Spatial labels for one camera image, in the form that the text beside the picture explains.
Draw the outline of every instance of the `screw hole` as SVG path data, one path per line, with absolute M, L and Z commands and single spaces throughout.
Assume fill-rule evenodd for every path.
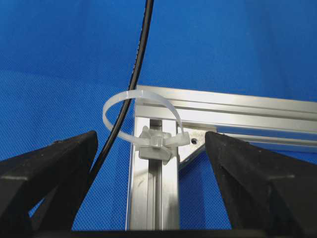
M 196 145 L 196 144 L 197 144 L 197 139 L 196 139 L 196 138 L 193 138 L 193 139 L 192 139 L 192 143 L 193 143 L 194 145 Z

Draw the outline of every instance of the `white cable tie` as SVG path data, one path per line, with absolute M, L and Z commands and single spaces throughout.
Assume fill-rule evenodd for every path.
M 184 132 L 182 120 L 177 110 L 175 109 L 175 107 L 169 102 L 169 100 L 162 97 L 161 95 L 153 93 L 153 92 L 145 91 L 145 90 L 125 91 L 125 92 L 112 96 L 111 98 L 108 99 L 108 101 L 106 101 L 103 108 L 103 121 L 105 126 L 110 131 L 112 130 L 113 125 L 109 122 L 109 120 L 106 117 L 106 113 L 108 109 L 118 102 L 121 102 L 127 99 L 133 99 L 133 98 L 148 99 L 151 101 L 158 102 L 164 105 L 165 107 L 167 107 L 176 117 L 176 121 L 178 122 L 178 125 L 180 126 L 182 133 L 179 133 L 173 137 L 166 137 L 166 133 L 163 133 L 161 131 L 151 130 L 151 129 L 146 130 L 146 128 L 144 128 L 142 132 L 143 133 L 142 138 L 132 136 L 120 131 L 118 136 L 121 139 L 133 143 L 134 145 L 137 146 L 137 148 L 138 147 L 153 147 L 155 149 L 163 149 L 165 152 L 166 152 L 165 147 L 178 147 L 178 146 L 188 145 L 190 143 L 189 133 Z

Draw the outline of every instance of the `black cable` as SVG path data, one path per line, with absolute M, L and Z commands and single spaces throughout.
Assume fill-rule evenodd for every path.
M 143 62 L 143 57 L 145 53 L 145 48 L 147 45 L 148 41 L 148 35 L 149 35 L 149 30 L 150 30 L 150 23 L 151 23 L 151 16 L 152 16 L 152 11 L 153 11 L 153 4 L 154 0 L 147 0 L 145 3 L 145 11 L 144 11 L 144 16 L 143 16 L 143 23 L 142 23 L 142 31 L 141 31 L 141 36 L 140 36 L 140 41 L 138 45 L 138 52 L 137 52 L 137 57 L 135 59 L 134 63 L 134 69 L 131 75 L 130 79 L 130 84 L 128 90 L 133 90 L 137 86 L 138 78 L 140 75 L 141 67 L 142 67 L 142 62 Z M 101 166 L 103 165 L 113 143 L 114 140 L 116 139 L 123 120 L 128 112 L 129 106 L 131 104 L 131 99 L 125 100 L 122 108 L 120 110 L 120 114 L 113 126 L 113 129 L 110 133 L 110 136 L 108 137 L 102 151 L 97 157 L 96 162 L 94 163 L 94 166 L 90 170 L 89 176 L 88 176 L 88 183 L 87 183 L 87 190 L 86 193 L 88 192 L 89 188 L 93 184 Z

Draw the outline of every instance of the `metal rail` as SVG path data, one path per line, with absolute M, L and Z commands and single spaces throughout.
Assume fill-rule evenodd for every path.
M 138 89 L 169 99 L 192 143 L 179 148 L 179 161 L 175 157 L 161 165 L 140 159 L 132 148 L 127 229 L 178 228 L 178 168 L 205 149 L 206 131 L 265 149 L 317 152 L 317 103 L 150 86 Z M 179 130 L 174 115 L 164 106 L 136 100 L 134 134 L 139 136 L 150 122 L 164 132 L 175 134 Z

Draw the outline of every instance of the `blue fabric backdrop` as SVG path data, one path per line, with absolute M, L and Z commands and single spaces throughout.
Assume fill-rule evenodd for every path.
M 0 0 L 0 160 L 88 130 L 101 149 L 103 103 L 128 86 L 143 11 L 141 0 Z M 316 38 L 315 0 L 157 0 L 139 84 L 317 102 Z M 116 140 L 74 230 L 124 229 L 129 149 Z M 230 228 L 205 153 L 180 173 L 180 214 L 182 229 Z

